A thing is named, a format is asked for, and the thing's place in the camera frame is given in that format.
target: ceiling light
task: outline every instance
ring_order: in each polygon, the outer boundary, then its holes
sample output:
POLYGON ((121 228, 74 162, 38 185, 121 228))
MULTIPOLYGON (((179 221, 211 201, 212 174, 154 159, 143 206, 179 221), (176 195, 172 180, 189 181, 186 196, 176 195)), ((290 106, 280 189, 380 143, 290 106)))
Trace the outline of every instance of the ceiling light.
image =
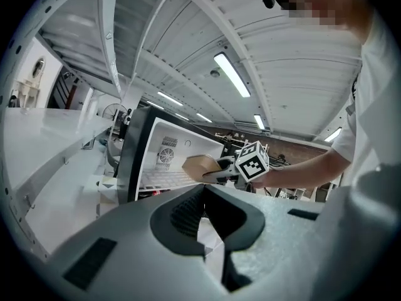
POLYGON ((176 104, 179 105, 179 106, 182 106, 181 103, 179 103, 179 102, 176 101, 175 99, 171 98, 170 96, 164 95, 164 94, 161 93, 161 92, 158 92, 158 94, 159 94, 160 96, 162 96, 162 97, 164 97, 164 98, 170 100, 171 102, 174 102, 174 103, 176 103, 176 104))
POLYGON ((199 117, 201 117, 201 118, 203 118, 204 120, 206 120, 206 122, 213 123, 210 119, 208 119, 208 118, 202 116, 200 113, 196 113, 196 114, 197 114, 199 117))
POLYGON ((189 120, 188 118, 181 116, 180 114, 176 114, 176 116, 181 117, 182 119, 189 120))
POLYGON ((230 78, 231 82, 238 89, 242 97, 251 96, 248 89, 245 87, 243 80, 238 75, 237 70, 234 68, 234 66, 227 58, 225 53, 219 53, 216 56, 214 56, 214 61, 220 66, 221 69, 223 69, 228 78, 230 78))
POLYGON ((253 115, 255 117, 256 122, 258 123, 258 126, 260 129, 264 129, 264 124, 262 121, 262 117, 260 115, 253 115))
POLYGON ((151 104, 152 106, 154 106, 154 107, 157 107, 157 108, 160 108, 160 109, 164 110, 164 108, 162 106, 156 105, 155 103, 149 102, 148 100, 147 100, 147 102, 149 104, 151 104))
POLYGON ((341 132, 341 127, 338 128, 334 133, 332 133, 329 137, 325 139, 325 142, 331 142, 334 138, 336 138, 341 132))

